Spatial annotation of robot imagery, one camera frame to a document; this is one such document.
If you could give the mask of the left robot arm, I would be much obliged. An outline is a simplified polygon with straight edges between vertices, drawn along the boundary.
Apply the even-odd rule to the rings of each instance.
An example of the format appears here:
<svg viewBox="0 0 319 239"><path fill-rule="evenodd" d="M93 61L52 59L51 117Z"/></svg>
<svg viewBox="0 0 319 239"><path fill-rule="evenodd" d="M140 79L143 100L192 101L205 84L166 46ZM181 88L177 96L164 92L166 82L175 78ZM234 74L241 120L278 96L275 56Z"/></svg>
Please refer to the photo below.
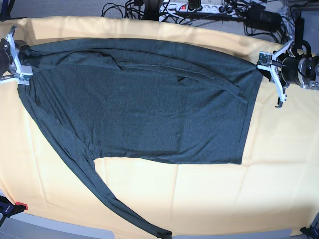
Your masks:
<svg viewBox="0 0 319 239"><path fill-rule="evenodd" d="M272 53L260 51L256 66L276 85L278 108L287 100L286 88L291 84L303 89L319 89L319 58L312 56L311 47L304 40L290 40Z"/></svg>

